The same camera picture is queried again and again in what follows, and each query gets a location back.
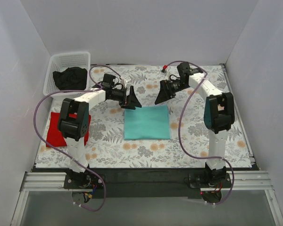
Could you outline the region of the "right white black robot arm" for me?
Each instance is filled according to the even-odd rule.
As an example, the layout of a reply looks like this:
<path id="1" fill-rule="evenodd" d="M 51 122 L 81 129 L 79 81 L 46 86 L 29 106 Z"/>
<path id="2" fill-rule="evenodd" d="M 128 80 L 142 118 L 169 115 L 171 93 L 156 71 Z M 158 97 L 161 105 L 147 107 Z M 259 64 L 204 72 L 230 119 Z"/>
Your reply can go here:
<path id="1" fill-rule="evenodd" d="M 208 156 L 203 157 L 206 161 L 204 172 L 196 179 L 209 187 L 215 187 L 226 179 L 226 166 L 230 165 L 225 159 L 225 144 L 235 121 L 233 94 L 220 91 L 207 80 L 207 71 L 193 63 L 178 61 L 179 75 L 175 79 L 171 78 L 168 67 L 165 65 L 160 71 L 166 79 L 160 81 L 155 104 L 173 99 L 177 92 L 187 88 L 193 88 L 193 93 L 200 94 L 205 102 L 203 120 L 208 129 L 209 151 Z"/>

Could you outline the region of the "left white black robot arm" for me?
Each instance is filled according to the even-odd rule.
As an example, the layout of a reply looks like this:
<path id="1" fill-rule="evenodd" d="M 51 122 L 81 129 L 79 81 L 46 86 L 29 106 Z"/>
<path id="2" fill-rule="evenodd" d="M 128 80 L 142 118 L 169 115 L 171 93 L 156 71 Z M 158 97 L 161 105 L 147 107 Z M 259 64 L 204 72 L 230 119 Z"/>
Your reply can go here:
<path id="1" fill-rule="evenodd" d="M 66 142 L 71 157 L 67 175 L 80 188 L 87 188 L 92 182 L 86 170 L 89 164 L 85 157 L 84 144 L 84 137 L 89 130 L 89 111 L 106 100 L 117 101 L 124 109 L 134 110 L 142 106 L 133 86 L 129 84 L 131 77 L 121 77 L 118 82 L 116 79 L 116 76 L 106 73 L 103 80 L 87 93 L 74 99 L 65 98 L 62 102 L 58 130 Z"/>

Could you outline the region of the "teal t shirt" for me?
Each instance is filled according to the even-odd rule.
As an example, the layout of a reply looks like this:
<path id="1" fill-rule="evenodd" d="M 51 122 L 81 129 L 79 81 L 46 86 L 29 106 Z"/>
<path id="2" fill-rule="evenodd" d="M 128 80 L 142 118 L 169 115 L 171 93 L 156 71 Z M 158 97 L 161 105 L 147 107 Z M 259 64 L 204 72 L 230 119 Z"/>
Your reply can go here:
<path id="1" fill-rule="evenodd" d="M 124 140 L 170 139 L 167 105 L 125 110 Z"/>

